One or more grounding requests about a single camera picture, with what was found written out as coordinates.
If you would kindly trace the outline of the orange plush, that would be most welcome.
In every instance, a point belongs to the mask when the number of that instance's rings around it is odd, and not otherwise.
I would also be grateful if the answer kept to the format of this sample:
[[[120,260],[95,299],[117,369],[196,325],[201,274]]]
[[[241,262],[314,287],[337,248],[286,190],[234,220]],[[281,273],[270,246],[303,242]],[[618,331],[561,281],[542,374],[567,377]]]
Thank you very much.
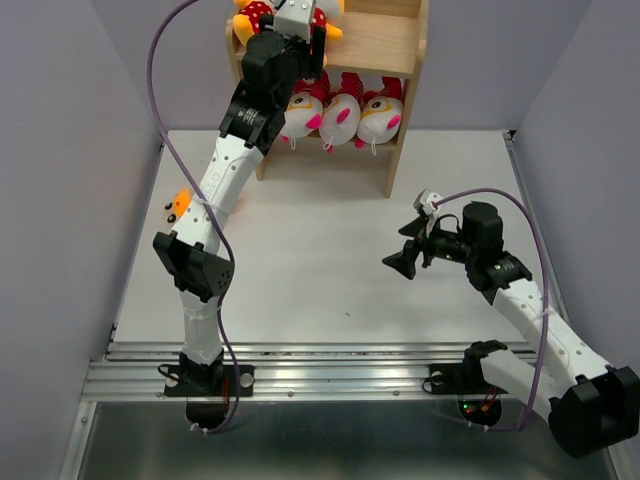
[[[238,11],[232,18],[232,28],[241,45],[256,33],[260,32],[260,19],[263,15],[271,15],[275,3],[270,0],[235,0]]]
[[[165,204],[163,210],[167,224],[175,224],[184,215],[191,203],[192,195],[192,189],[186,187],[178,191],[173,199]]]

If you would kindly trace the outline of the orange plush facing up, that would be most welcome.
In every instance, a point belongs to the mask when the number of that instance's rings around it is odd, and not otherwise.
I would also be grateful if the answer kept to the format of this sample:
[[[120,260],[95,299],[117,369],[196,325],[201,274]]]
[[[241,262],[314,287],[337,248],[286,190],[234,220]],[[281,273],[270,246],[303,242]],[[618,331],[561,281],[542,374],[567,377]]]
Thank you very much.
[[[326,30],[328,40],[342,40],[344,33],[343,30],[336,25],[336,21],[343,16],[344,11],[344,0],[316,0],[311,31],[314,31],[316,27],[323,27]]]

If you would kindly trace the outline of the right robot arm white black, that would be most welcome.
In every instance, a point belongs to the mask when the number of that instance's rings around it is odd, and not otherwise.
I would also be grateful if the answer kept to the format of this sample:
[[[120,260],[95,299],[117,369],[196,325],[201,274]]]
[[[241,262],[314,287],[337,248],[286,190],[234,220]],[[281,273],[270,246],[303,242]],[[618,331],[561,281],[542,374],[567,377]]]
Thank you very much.
[[[506,318],[536,353],[534,364],[497,340],[477,341],[454,364],[431,364],[423,382],[434,395],[488,394],[464,406],[471,425],[490,429],[501,393],[520,400],[543,419],[569,456],[582,458],[639,433],[639,377],[616,368],[591,349],[549,304],[529,269],[504,248],[503,221],[495,206],[471,202],[455,230],[441,226],[436,194],[419,197],[417,217],[400,229],[406,242],[383,264],[412,280],[416,268],[436,259],[464,266],[471,286]]]

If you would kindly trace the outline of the white pink plush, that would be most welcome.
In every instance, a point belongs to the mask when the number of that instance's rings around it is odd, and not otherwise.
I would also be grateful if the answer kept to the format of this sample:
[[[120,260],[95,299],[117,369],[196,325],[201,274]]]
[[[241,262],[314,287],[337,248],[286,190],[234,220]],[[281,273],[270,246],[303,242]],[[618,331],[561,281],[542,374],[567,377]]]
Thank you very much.
[[[354,145],[369,145],[373,155],[377,146],[392,140],[398,133],[403,118],[403,82],[395,77],[383,77],[383,88],[364,94],[364,105],[356,131]]]
[[[343,72],[341,86],[325,105],[319,135],[323,150],[331,153],[335,147],[348,143],[360,124],[364,87],[357,73]]]
[[[285,124],[281,138],[292,149],[296,141],[309,136],[322,124],[324,105],[330,92],[330,79],[326,71],[313,80],[299,80],[285,110]]]

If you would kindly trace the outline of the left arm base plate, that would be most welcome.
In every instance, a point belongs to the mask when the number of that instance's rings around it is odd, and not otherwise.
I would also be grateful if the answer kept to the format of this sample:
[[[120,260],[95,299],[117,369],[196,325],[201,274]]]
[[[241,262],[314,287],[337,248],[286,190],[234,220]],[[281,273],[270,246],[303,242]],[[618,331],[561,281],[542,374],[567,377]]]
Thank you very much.
[[[253,381],[240,382],[237,390],[236,371],[231,364],[219,364],[213,369],[161,364],[158,373],[164,378],[164,395],[169,398],[240,397],[253,395]]]

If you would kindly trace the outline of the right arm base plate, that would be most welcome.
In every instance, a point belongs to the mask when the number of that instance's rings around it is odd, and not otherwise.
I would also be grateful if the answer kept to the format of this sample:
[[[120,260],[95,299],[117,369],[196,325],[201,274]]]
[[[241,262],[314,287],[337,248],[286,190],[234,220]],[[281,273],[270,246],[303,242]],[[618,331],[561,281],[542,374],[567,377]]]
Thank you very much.
[[[484,395],[494,388],[499,393],[511,392],[516,378],[483,361],[433,363],[421,387],[432,395]]]

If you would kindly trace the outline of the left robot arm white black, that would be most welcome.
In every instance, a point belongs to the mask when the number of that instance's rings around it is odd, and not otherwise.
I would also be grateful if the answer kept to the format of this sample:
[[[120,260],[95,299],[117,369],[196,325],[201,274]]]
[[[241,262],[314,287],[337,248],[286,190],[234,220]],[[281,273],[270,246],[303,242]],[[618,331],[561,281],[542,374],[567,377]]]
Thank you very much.
[[[219,318],[235,273],[223,229],[250,175],[262,163],[285,123],[285,110],[302,80],[324,69],[327,30],[306,26],[307,38],[288,34],[264,18],[261,31],[247,43],[243,77],[219,127],[214,153],[204,176],[193,182],[194,195],[153,248],[173,277],[182,302],[185,340],[172,380],[199,393],[217,391],[223,382],[224,349]]]

